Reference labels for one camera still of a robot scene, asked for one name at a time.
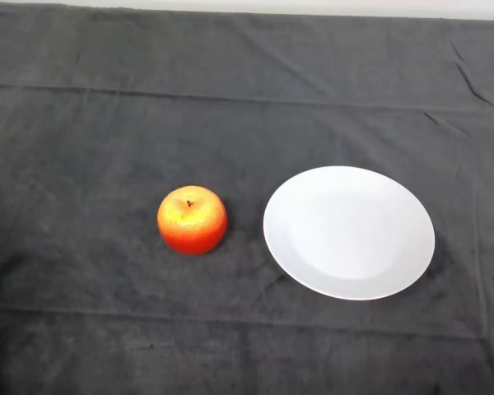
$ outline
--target dark gray tablecloth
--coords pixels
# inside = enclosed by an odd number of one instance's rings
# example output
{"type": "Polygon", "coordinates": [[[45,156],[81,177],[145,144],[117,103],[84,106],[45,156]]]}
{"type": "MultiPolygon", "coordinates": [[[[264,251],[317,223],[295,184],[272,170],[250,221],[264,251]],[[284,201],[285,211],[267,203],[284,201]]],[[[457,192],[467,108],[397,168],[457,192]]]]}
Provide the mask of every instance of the dark gray tablecloth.
{"type": "Polygon", "coordinates": [[[494,22],[0,6],[0,395],[494,394],[494,22]],[[355,165],[436,229],[426,274],[330,299],[263,240],[277,186],[355,165]],[[201,184],[221,247],[156,209],[201,184]]]}

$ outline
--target white wall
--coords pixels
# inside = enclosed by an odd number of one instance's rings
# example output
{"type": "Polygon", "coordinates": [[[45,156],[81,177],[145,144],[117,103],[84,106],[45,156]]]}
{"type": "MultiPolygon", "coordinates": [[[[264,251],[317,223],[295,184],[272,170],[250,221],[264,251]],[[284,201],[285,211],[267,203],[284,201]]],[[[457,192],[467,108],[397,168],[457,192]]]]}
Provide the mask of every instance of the white wall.
{"type": "Polygon", "coordinates": [[[10,0],[87,7],[494,20],[494,0],[10,0]]]}

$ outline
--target plate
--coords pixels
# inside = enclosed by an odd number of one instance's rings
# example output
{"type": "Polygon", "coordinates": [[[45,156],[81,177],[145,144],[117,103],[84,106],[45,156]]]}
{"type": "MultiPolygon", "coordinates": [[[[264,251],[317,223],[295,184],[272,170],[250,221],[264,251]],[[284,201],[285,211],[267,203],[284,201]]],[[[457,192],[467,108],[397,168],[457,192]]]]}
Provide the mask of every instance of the plate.
{"type": "Polygon", "coordinates": [[[401,184],[346,166],[308,170],[269,199],[263,232],[295,280],[340,299],[400,292],[426,270],[435,236],[425,208],[401,184]]]}

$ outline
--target white plate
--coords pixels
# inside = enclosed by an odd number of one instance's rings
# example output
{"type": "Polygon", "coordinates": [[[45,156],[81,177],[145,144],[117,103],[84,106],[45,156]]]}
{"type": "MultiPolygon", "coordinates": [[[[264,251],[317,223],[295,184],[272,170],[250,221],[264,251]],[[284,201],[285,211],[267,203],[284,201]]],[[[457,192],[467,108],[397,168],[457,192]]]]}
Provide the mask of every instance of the white plate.
{"type": "Polygon", "coordinates": [[[291,277],[321,294],[371,300],[417,280],[434,253],[425,208],[373,171],[330,166],[288,179],[263,216],[265,240],[291,277]]]}

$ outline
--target table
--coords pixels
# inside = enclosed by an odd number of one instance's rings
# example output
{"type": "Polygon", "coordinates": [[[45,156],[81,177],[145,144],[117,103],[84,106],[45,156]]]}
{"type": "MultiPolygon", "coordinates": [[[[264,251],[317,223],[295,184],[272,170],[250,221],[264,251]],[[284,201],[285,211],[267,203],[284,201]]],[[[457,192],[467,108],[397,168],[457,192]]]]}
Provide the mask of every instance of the table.
{"type": "Polygon", "coordinates": [[[494,22],[0,5],[0,395],[494,394],[494,22]],[[378,171],[436,229],[395,296],[318,295],[263,209],[378,171]],[[216,251],[156,209],[217,192],[216,251]]]}

